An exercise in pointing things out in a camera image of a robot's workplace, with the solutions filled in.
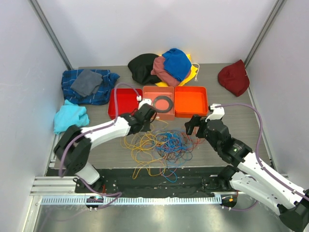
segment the blue cloth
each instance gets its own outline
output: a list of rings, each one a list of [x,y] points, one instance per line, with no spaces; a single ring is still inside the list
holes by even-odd
[[[191,70],[191,62],[187,55],[177,49],[172,48],[162,54],[165,58],[164,69],[171,74],[177,81],[183,81]]]
[[[102,83],[98,91],[89,96],[83,97],[71,89],[71,85],[76,80],[83,69],[64,71],[62,74],[61,87],[65,100],[69,100],[73,104],[91,104],[104,105],[110,100],[111,91],[115,87],[115,83],[119,78],[116,73],[111,73],[110,70],[92,69],[91,71],[102,75]]]
[[[64,132],[72,125],[84,127],[87,126],[89,122],[88,114],[86,114],[86,107],[78,106],[65,100],[64,105],[55,115],[54,133],[59,134]]]

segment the maroon beanie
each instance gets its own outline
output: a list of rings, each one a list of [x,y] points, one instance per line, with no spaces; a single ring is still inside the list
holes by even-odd
[[[245,64],[241,59],[234,64],[224,67],[218,74],[218,81],[236,97],[243,94],[250,84]]]

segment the gray wood tabletop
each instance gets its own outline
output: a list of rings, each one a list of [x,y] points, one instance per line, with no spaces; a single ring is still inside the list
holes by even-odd
[[[225,88],[223,88],[217,80],[219,71],[228,64],[201,64],[198,74],[198,81],[191,80],[186,86],[204,86],[207,89],[208,104],[220,103],[246,103],[251,104],[248,92],[236,97]],[[134,87],[142,88],[142,85],[132,80],[132,74],[127,66],[110,66],[110,67],[85,67],[88,69],[109,69],[120,75],[119,82],[132,84]],[[107,121],[110,118],[107,114],[108,104],[102,106],[85,105],[89,115],[90,124],[94,126]],[[175,118],[169,123],[167,129],[180,129],[184,123],[189,121],[187,118]],[[243,141],[245,144],[255,150],[256,141],[259,133],[259,126],[254,112],[243,106],[234,106],[225,108],[224,124],[229,128],[232,137]],[[153,122],[155,128],[162,127],[163,123],[159,121]],[[103,143],[93,150],[89,155],[89,162],[96,168],[129,168],[136,167],[137,163],[132,159],[130,150],[120,146],[123,138],[116,138]],[[227,163],[221,160],[218,154],[207,143],[199,144],[192,152],[193,158],[187,161],[184,166],[226,166]],[[264,145],[264,141],[260,144],[260,157],[270,164],[268,154]],[[154,163],[153,166],[160,166],[160,163]],[[59,162],[56,162],[55,168],[59,168]]]

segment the perforated metal rail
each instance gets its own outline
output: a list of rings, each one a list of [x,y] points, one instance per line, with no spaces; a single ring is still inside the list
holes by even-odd
[[[89,196],[43,196],[41,205],[78,205],[86,204]],[[104,197],[103,203],[87,203],[101,205],[112,201],[112,197]],[[221,195],[203,198],[119,198],[114,205],[165,205],[165,204],[221,204]]]

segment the blue plaid shirt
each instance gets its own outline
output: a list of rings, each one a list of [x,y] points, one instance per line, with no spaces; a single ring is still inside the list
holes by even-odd
[[[120,76],[116,73],[111,73],[110,70],[92,69],[91,71],[100,73],[102,75],[103,81],[95,94],[83,97],[71,89],[71,85],[82,71],[83,69],[63,72],[61,87],[64,99],[69,100],[73,104],[107,104],[110,100],[111,90],[115,87],[115,83]]]

